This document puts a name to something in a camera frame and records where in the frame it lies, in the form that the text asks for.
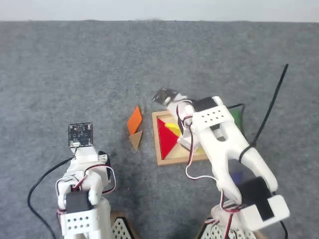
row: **brown triangle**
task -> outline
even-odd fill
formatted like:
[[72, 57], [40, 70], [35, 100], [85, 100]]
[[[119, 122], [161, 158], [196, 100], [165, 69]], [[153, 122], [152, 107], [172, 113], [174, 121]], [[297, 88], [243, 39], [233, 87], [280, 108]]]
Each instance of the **brown triangle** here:
[[142, 137], [142, 133], [143, 133], [143, 131], [139, 131], [135, 134], [130, 135], [130, 141], [131, 141], [133, 148], [135, 150], [138, 150], [138, 147], [139, 147], [139, 144], [141, 141], [141, 137]]

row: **blue piece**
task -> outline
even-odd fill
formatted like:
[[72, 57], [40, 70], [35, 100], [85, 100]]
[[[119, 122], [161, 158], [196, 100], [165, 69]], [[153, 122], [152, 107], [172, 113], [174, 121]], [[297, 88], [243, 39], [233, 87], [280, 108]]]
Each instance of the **blue piece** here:
[[233, 172], [233, 173], [230, 173], [230, 177], [232, 178], [234, 183], [237, 185], [237, 184], [240, 184], [241, 181], [243, 180], [243, 174], [244, 174], [243, 171]]

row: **perforated plate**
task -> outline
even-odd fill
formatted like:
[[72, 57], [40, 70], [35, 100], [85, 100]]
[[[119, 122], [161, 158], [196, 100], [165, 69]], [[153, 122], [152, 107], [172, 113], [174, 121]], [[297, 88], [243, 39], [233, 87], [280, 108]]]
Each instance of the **perforated plate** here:
[[199, 130], [226, 121], [234, 122], [234, 118], [224, 105], [196, 112], [193, 115], [193, 124], [195, 124]]
[[98, 230], [99, 216], [97, 209], [78, 213], [62, 214], [61, 217], [62, 235], [74, 235], [88, 233]]
[[123, 219], [117, 218], [112, 226], [114, 239], [132, 239]]
[[[200, 239], [224, 239], [225, 227], [218, 225], [207, 225]], [[256, 239], [255, 235], [250, 231], [230, 230], [229, 239]]]

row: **wooden tray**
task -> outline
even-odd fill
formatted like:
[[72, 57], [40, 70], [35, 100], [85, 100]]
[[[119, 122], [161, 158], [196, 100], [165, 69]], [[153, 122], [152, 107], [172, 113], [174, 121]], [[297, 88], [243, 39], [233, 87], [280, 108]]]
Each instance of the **wooden tray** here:
[[[174, 117], [169, 113], [169, 111], [160, 111], [153, 112], [153, 130], [154, 130], [154, 142], [155, 142], [155, 150], [156, 150], [156, 158], [159, 166], [162, 165], [170, 165], [177, 163], [187, 163], [189, 151], [183, 148], [179, 143], [174, 146], [174, 148], [169, 152], [165, 159], [161, 158], [160, 152], [160, 138], [158, 131], [158, 119], [162, 120], [165, 123], [175, 123], [177, 124]], [[205, 160], [207, 156], [205, 153], [194, 152], [193, 161]]]

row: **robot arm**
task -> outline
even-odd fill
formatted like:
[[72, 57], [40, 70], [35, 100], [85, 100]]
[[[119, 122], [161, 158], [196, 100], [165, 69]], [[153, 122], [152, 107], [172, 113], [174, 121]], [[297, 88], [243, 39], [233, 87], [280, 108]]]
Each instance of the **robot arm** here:
[[[200, 145], [203, 147], [219, 191], [237, 205], [246, 204], [239, 213], [242, 227], [255, 231], [289, 216], [284, 198], [272, 196], [271, 193], [278, 187], [277, 180], [255, 148], [251, 147], [243, 154], [241, 163], [252, 170], [256, 180], [241, 186], [233, 182], [229, 175], [228, 160], [238, 160], [249, 143], [219, 97], [189, 102], [186, 96], [163, 88], [153, 100], [167, 106], [178, 120], [182, 132], [178, 139], [180, 144], [190, 149], [193, 137], [194, 149]], [[260, 193], [254, 187], [263, 190]]]
[[93, 146], [91, 123], [69, 126], [69, 146], [75, 156], [67, 172], [56, 182], [58, 215], [65, 239], [112, 239], [110, 204], [102, 197], [109, 184], [107, 154]]

